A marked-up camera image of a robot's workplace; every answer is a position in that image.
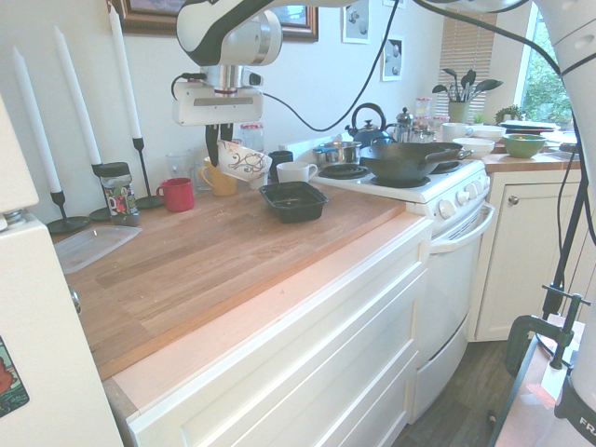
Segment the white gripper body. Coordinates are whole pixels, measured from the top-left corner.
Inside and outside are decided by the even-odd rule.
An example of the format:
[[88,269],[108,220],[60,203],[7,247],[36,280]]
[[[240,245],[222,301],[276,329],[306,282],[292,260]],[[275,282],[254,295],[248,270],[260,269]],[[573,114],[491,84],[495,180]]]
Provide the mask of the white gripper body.
[[239,88],[220,94],[203,83],[176,83],[172,114],[181,126],[207,126],[258,121],[263,113],[263,93]]

